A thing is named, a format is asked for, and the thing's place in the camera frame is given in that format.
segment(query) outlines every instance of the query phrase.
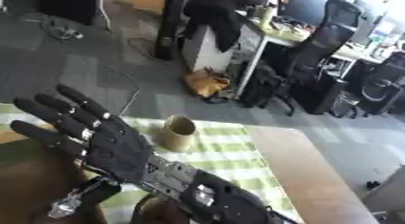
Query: cable on floor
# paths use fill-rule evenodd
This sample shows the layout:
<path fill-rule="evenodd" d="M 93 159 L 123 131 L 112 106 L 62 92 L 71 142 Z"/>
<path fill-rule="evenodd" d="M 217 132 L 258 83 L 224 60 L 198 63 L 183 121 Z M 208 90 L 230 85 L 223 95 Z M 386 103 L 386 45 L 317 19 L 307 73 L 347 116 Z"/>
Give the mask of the cable on floor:
<path fill-rule="evenodd" d="M 49 15 L 40 21 L 39 25 L 43 31 L 57 41 L 66 42 L 83 37 L 83 34 L 69 28 L 68 25 L 56 26 L 55 20 Z"/>
<path fill-rule="evenodd" d="M 127 77 L 127 79 L 129 79 L 129 81 L 131 82 L 131 84 L 135 88 L 135 90 L 132 93 L 132 96 L 129 99 L 129 101 L 119 111 L 119 116 L 122 117 L 125 114 L 125 112 L 128 110 L 129 106 L 131 106 L 131 104 L 134 102 L 135 98 L 137 97 L 137 94 L 139 94 L 139 92 L 141 91 L 141 88 L 139 87 L 139 85 L 136 83 L 136 81 L 128 73 L 116 70 L 115 68 L 110 67 L 108 65 L 102 64 L 101 66 L 108 69 L 108 70 L 111 70 L 111 71 L 113 71 L 115 73 L 125 75 Z"/>

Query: monitor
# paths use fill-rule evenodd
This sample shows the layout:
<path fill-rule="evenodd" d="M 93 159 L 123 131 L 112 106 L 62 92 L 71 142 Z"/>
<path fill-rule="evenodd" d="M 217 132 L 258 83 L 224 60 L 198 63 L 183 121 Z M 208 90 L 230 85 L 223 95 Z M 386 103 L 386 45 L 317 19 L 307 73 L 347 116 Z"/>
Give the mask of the monitor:
<path fill-rule="evenodd" d="M 279 4 L 278 15 L 301 23 L 319 25 L 324 19 L 327 0 L 289 0 Z"/>

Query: black office chair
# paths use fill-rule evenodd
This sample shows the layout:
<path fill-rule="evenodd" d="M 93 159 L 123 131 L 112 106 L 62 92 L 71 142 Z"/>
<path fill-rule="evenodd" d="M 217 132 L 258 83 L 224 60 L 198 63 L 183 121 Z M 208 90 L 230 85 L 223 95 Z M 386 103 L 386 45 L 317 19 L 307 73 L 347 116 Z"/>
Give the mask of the black office chair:
<path fill-rule="evenodd" d="M 352 38 L 361 14 L 362 11 L 353 4 L 329 0 L 325 4 L 324 20 L 311 36 L 285 51 L 282 61 L 279 58 L 267 60 L 275 71 L 275 78 L 280 80 L 273 95 L 290 108 L 289 116 L 295 112 L 291 87 L 316 78 L 326 61 Z"/>
<path fill-rule="evenodd" d="M 405 53 L 395 52 L 382 64 L 360 63 L 347 76 L 346 90 L 360 99 L 364 117 L 389 111 L 405 85 Z"/>

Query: bag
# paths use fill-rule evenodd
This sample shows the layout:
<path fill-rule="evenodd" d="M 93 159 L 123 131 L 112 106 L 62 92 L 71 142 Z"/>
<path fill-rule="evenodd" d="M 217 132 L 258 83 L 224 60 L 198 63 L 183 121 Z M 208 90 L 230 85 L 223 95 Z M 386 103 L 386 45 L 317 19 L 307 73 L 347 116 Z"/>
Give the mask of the bag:
<path fill-rule="evenodd" d="M 184 80 L 194 94 L 203 98 L 208 98 L 230 85 L 230 80 L 223 74 L 208 68 L 197 70 L 185 76 Z"/>

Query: floor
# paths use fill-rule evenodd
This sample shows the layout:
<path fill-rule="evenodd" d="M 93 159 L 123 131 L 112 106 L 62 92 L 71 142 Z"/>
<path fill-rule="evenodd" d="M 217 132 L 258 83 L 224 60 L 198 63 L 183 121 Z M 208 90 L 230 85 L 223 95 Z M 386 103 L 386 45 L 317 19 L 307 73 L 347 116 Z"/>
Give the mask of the floor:
<path fill-rule="evenodd" d="M 192 119 L 302 130 L 361 197 L 366 193 L 364 182 L 383 180 L 405 163 L 405 124 L 394 117 L 336 119 L 302 110 L 287 117 L 277 102 L 267 109 L 247 109 L 236 103 L 209 105 L 190 96 L 181 81 L 186 71 L 180 60 L 152 60 L 128 44 L 134 37 L 154 39 L 158 25 L 154 15 L 129 5 L 108 4 L 112 33 L 103 29 L 98 19 L 94 26 L 77 26 L 84 34 L 82 40 L 62 43 L 45 34 L 35 22 L 42 17 L 33 9 L 18 11 L 18 6 L 11 5 L 24 3 L 7 3 L 11 13 L 0 14 L 2 103 L 40 91 L 54 94 L 54 86 L 62 82 L 118 113 L 135 90 L 128 74 L 141 90 L 126 116 L 182 114 Z M 133 43 L 143 52 L 151 48 L 146 41 Z"/>

